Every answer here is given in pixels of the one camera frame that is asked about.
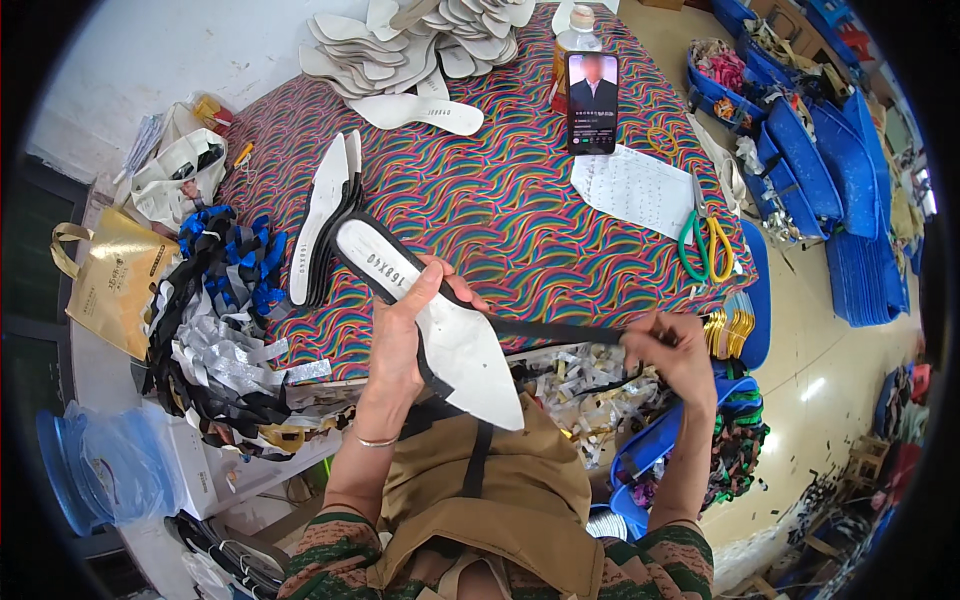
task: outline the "smartphone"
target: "smartphone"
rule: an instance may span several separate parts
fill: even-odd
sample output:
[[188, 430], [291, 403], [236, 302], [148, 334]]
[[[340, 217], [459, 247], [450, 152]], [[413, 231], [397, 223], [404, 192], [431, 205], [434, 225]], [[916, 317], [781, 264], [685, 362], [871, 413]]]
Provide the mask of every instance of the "smartphone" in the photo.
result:
[[616, 146], [619, 61], [605, 52], [566, 53], [566, 150], [611, 155]]

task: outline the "paper sheet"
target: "paper sheet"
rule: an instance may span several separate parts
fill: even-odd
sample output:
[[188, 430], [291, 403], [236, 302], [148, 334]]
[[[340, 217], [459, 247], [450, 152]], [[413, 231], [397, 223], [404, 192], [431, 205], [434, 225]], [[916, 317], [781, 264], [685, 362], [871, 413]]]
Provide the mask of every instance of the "paper sheet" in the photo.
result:
[[620, 144], [612, 155], [574, 158], [570, 182], [593, 208], [675, 240], [693, 210], [689, 173]]

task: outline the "gold paper bag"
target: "gold paper bag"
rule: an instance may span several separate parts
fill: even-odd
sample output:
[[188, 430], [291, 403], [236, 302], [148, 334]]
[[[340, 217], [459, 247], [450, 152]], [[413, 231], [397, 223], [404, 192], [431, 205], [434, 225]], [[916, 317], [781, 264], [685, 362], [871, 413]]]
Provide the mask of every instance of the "gold paper bag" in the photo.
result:
[[[63, 242], [89, 240], [84, 264], [63, 251]], [[114, 208], [104, 209], [96, 232], [72, 223], [54, 228], [50, 253], [74, 279], [66, 314], [78, 324], [143, 360], [149, 342], [144, 315], [155, 285], [180, 248]]]

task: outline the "white wall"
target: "white wall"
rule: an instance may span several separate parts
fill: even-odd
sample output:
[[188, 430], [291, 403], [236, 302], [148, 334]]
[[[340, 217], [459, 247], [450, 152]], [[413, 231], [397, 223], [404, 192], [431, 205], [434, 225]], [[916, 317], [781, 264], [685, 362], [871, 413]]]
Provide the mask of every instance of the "white wall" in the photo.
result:
[[83, 182], [112, 179], [143, 115], [200, 89], [240, 110], [297, 76], [315, 12], [366, 20], [367, 0], [105, 0], [64, 59], [27, 152]]

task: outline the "silver bracelet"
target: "silver bracelet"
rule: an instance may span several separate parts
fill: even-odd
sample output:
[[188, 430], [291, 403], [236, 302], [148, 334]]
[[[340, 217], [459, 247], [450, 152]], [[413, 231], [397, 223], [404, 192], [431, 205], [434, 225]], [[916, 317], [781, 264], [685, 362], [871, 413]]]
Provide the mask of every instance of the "silver bracelet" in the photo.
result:
[[362, 439], [360, 436], [358, 436], [355, 432], [353, 433], [353, 437], [356, 439], [357, 442], [359, 442], [361, 445], [366, 446], [367, 448], [385, 448], [385, 447], [387, 447], [388, 445], [394, 445], [394, 444], [396, 444], [396, 441], [400, 439], [400, 434], [396, 434], [396, 437], [394, 437], [392, 440], [388, 440], [388, 441], [386, 441], [386, 442], [368, 442], [368, 441]]

